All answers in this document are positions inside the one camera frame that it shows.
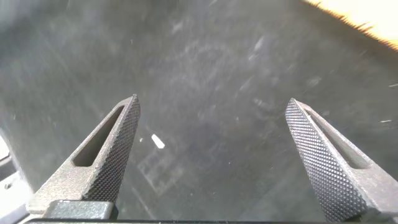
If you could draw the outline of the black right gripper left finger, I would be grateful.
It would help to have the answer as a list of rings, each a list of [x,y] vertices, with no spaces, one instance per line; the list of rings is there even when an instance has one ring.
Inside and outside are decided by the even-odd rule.
[[[42,215],[56,200],[115,202],[140,115],[137,95],[120,101],[36,191],[28,212]]]

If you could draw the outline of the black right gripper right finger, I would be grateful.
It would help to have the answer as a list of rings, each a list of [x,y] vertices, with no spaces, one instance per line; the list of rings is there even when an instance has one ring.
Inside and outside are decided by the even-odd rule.
[[[397,222],[397,181],[305,103],[285,120],[329,222]]]

